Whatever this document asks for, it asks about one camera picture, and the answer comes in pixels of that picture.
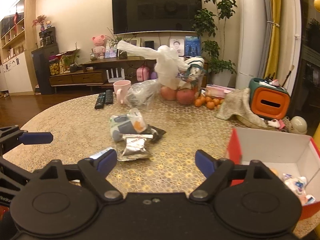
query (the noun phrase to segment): tv screen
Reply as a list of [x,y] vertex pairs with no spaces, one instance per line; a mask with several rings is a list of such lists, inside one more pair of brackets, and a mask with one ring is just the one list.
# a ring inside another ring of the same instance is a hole
[[201,0],[112,0],[115,34],[151,31],[193,31]]

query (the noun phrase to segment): screw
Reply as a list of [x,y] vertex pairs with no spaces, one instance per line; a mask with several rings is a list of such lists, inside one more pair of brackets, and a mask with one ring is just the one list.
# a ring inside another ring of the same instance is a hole
[[142,201],[143,204],[145,205],[151,205],[151,200],[145,199],[144,201]]
[[109,199],[116,199],[120,197],[120,192],[116,190],[108,190],[104,193],[104,196]]
[[160,200],[160,198],[153,198],[152,201],[155,202],[155,203],[158,203],[158,202],[160,202],[161,200]]
[[192,193],[195,198],[205,198],[208,196],[208,193],[202,189],[197,189]]

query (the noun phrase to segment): pink toy suitcase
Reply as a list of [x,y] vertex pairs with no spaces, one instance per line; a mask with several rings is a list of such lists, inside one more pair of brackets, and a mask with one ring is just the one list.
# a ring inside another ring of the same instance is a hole
[[149,68],[145,65],[142,65],[137,69],[137,81],[142,82],[149,79]]

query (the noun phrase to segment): black remote control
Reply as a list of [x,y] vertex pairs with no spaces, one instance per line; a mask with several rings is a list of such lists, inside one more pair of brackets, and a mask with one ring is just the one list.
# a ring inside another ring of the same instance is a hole
[[94,109],[102,109],[104,107],[104,100],[106,98],[106,93],[100,93],[94,106]]
[[106,90],[105,94],[106,94],[105,104],[106,105],[113,104],[113,96],[112,96],[113,92],[112,92],[112,90],[111,89]]

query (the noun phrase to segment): patterned tablecloth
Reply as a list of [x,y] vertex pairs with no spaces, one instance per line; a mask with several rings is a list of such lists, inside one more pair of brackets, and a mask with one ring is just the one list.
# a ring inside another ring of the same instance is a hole
[[[54,140],[48,145],[19,145],[4,158],[28,171],[44,167],[52,159],[73,164],[116,144],[110,137],[110,116],[125,114],[129,107],[114,103],[96,111],[97,95],[75,98],[41,112],[22,129],[49,131]],[[156,99],[150,111],[142,112],[148,124],[167,133],[149,147],[150,159],[118,162],[107,179],[118,190],[127,192],[186,192],[190,194],[204,181],[194,163],[196,150],[224,157],[233,127],[239,121],[215,118],[215,110],[168,106]],[[295,233],[303,237],[320,223],[320,212],[298,223]]]

